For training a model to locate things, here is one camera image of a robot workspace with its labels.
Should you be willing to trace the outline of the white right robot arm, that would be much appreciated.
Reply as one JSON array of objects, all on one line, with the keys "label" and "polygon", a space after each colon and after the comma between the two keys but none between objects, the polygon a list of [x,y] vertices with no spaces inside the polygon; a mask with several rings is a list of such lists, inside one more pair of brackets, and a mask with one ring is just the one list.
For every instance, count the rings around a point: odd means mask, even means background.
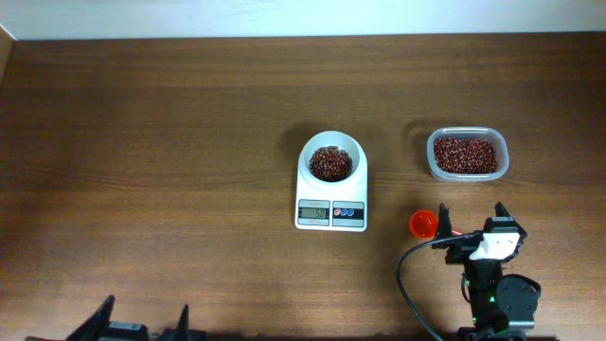
[{"label": "white right robot arm", "polygon": [[494,209],[495,215],[482,229],[455,234],[448,208],[439,207],[435,248],[446,251],[446,264],[463,267],[462,292],[472,311],[473,325],[459,328],[458,340],[525,340],[535,327],[541,285],[503,273],[504,265],[519,254],[527,233],[502,203]]}]

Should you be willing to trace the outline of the red plastic measuring scoop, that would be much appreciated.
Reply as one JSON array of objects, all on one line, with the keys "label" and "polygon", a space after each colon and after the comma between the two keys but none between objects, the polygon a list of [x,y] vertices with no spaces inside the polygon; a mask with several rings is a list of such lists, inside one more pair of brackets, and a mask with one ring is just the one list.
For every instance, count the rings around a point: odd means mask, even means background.
[{"label": "red plastic measuring scoop", "polygon": [[432,239],[437,234],[438,218],[430,210],[418,210],[409,219],[408,228],[417,238]]}]

